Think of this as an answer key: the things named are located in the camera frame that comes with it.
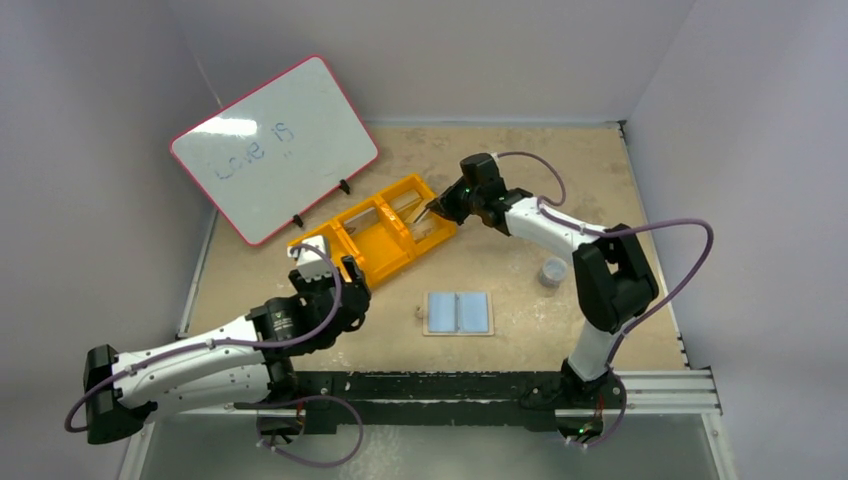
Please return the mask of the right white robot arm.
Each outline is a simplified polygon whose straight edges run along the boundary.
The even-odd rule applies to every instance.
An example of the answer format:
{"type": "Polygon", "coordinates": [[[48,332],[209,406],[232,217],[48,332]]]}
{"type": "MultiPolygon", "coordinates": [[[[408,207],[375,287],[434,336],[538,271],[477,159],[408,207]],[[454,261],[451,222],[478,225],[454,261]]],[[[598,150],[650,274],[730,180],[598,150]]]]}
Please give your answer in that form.
{"type": "Polygon", "coordinates": [[[584,325],[562,374],[573,382],[595,382],[607,374],[625,327],[658,297],[653,270],[628,226],[587,224],[545,209],[541,197],[506,185],[498,160],[490,153],[461,160],[461,177],[429,201],[426,210],[457,225],[476,216],[487,227],[529,241],[572,268],[584,325]]]}

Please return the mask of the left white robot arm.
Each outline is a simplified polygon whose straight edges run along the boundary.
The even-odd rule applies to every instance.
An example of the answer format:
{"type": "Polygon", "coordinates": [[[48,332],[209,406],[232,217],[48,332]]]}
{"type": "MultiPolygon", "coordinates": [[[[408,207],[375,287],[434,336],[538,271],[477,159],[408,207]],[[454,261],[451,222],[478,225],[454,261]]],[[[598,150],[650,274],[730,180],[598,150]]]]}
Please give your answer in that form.
{"type": "Polygon", "coordinates": [[[332,347],[364,323],[371,292],[351,256],[322,279],[293,270],[290,297],[274,297],[196,337],[136,352],[103,344],[86,354],[80,407],[88,443],[108,444],[173,413],[284,398],[291,360],[332,347]]]}

